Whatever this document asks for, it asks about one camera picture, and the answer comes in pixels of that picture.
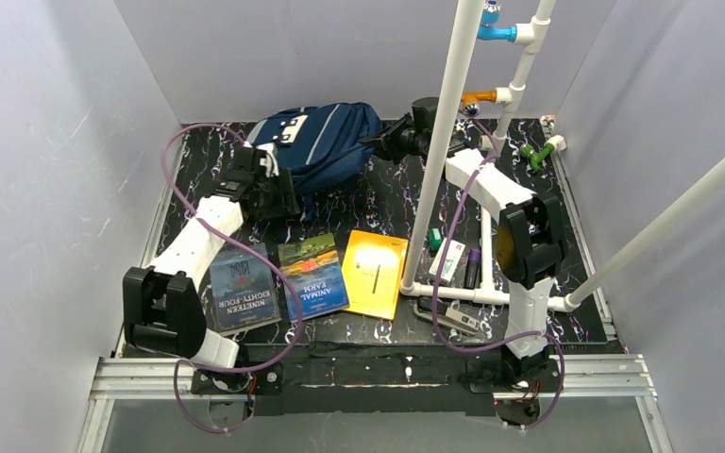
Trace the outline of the navy blue student backpack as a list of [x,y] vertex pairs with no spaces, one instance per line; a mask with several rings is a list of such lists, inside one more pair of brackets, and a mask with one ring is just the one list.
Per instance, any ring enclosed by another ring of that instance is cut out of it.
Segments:
[[286,109],[258,121],[248,135],[255,146],[273,143],[278,166],[291,172],[295,194],[304,203],[302,219],[315,217],[315,194],[345,184],[365,169],[376,150],[366,142],[384,124],[364,103]]

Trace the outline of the Animal Farm book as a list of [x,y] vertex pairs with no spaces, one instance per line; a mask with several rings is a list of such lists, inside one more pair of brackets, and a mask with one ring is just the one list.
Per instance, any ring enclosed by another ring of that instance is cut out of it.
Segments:
[[280,270],[297,290],[304,319],[345,310],[350,301],[331,233],[278,245]]

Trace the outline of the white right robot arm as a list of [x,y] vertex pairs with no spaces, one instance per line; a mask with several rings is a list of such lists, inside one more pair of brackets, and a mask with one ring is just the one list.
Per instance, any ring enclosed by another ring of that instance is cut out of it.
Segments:
[[490,151],[484,156],[474,145],[447,146],[443,176],[478,202],[482,216],[496,220],[495,259],[509,287],[502,358],[521,365],[544,362],[548,312],[579,306],[550,294],[568,254],[561,203],[553,193],[535,193],[500,172],[496,137],[479,121],[473,124]]

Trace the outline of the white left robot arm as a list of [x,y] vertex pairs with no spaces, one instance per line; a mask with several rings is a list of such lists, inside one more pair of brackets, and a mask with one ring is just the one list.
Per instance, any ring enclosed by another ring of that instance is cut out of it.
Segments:
[[145,267],[123,278],[124,336],[139,349],[209,368],[229,369],[240,346],[207,325],[200,284],[210,264],[249,218],[299,211],[289,170],[278,166],[273,143],[244,144],[211,194],[171,244]]

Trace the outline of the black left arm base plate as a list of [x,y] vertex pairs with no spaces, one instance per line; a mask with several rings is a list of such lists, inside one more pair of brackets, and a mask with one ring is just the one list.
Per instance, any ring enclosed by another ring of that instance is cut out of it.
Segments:
[[283,376],[281,363],[246,374],[221,374],[199,369],[194,372],[190,391],[199,395],[280,394]]

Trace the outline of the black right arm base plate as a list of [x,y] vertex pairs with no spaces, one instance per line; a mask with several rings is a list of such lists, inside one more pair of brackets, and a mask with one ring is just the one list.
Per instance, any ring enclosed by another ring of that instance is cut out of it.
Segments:
[[560,383],[558,362],[519,374],[512,365],[498,358],[476,357],[465,363],[460,382],[474,394],[517,393],[528,398],[541,393],[554,393]]

